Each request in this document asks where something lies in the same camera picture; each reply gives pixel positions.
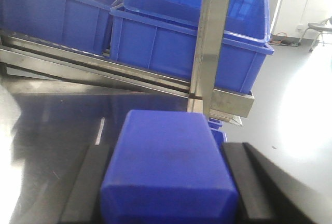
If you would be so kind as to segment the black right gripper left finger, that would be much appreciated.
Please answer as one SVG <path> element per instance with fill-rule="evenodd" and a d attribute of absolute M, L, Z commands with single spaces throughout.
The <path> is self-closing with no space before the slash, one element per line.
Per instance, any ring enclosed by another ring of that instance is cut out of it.
<path fill-rule="evenodd" d="M 91 145 L 88 148 L 60 223 L 102 223 L 100 187 L 112 153 L 111 145 Z"/>

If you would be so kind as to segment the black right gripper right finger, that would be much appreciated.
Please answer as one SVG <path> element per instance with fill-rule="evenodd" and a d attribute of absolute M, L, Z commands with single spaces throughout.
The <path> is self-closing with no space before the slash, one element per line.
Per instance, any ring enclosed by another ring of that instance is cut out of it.
<path fill-rule="evenodd" d="M 239 192 L 236 223 L 326 223 L 327 197 L 274 164 L 249 143 L 224 143 Z"/>

